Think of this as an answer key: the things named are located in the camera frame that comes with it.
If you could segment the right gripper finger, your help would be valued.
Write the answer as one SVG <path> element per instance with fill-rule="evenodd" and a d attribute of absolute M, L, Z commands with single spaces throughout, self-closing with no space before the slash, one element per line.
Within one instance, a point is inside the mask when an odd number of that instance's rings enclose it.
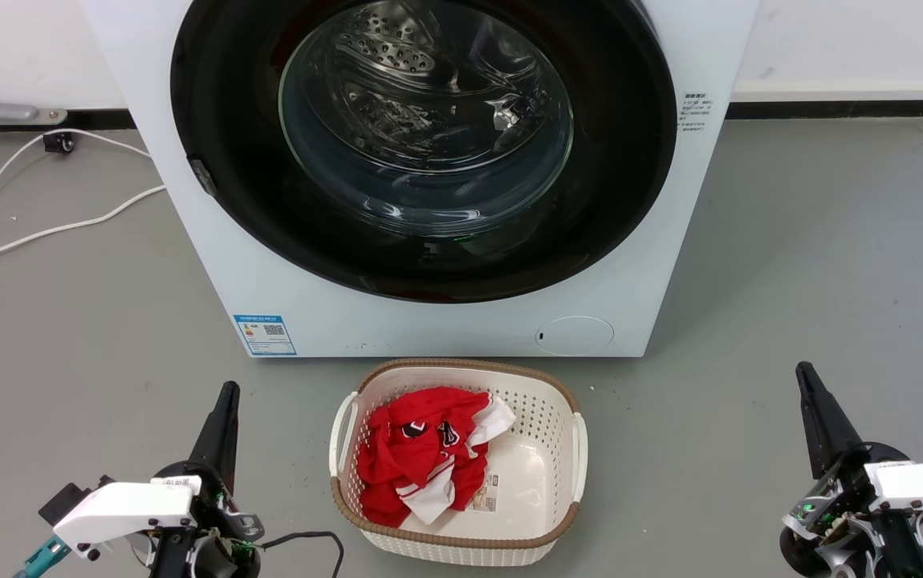
<path fill-rule="evenodd" d="M 861 436 L 856 432 L 854 425 L 847 417 L 847 414 L 844 413 L 842 406 L 840 406 L 836 398 L 835 401 L 832 402 L 832 412 L 833 417 L 829 420 L 828 424 L 831 425 L 832 428 L 835 428 L 837 449 L 840 450 L 839 456 L 843 454 L 844 451 L 853 450 L 855 447 L 862 446 L 863 442 Z"/>
<path fill-rule="evenodd" d="M 819 480 L 832 467 L 840 453 L 835 428 L 828 424 L 833 417 L 832 402 L 835 398 L 809 361 L 796 365 L 796 380 L 807 442 L 807 461 L 811 468 L 811 478 Z"/>

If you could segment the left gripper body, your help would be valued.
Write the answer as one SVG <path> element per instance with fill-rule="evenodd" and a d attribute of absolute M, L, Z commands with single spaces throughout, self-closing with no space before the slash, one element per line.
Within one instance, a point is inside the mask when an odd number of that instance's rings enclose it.
<path fill-rule="evenodd" d="M 180 462 L 157 473 L 163 482 L 193 482 L 189 508 L 174 522 L 151 523 L 150 577 L 256 577 L 254 541 L 264 534 L 255 515 L 235 505 L 235 468 Z"/>

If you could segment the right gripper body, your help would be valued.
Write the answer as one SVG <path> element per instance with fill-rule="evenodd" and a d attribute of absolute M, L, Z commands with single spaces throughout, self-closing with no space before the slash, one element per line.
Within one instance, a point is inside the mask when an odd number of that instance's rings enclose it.
<path fill-rule="evenodd" d="M 782 523 L 779 549 L 803 577 L 923 577 L 923 463 L 865 443 Z"/>

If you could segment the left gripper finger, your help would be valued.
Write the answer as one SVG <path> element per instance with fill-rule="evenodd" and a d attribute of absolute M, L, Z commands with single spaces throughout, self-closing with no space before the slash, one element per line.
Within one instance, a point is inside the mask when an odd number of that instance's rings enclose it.
<path fill-rule="evenodd" d="M 223 384 L 219 396 L 221 428 L 219 440 L 219 474 L 230 493 L 235 488 L 235 464 L 237 464 L 238 433 L 240 433 L 240 385 L 235 381 Z"/>
<path fill-rule="evenodd" d="M 205 418 L 205 423 L 202 425 L 200 435 L 197 436 L 197 441 L 194 443 L 193 450 L 191 450 L 189 456 L 191 462 L 211 468 L 219 479 L 221 479 L 219 474 L 219 436 L 221 428 L 221 414 L 219 409 L 220 392 L 214 409 L 209 413 L 209 416 Z"/>

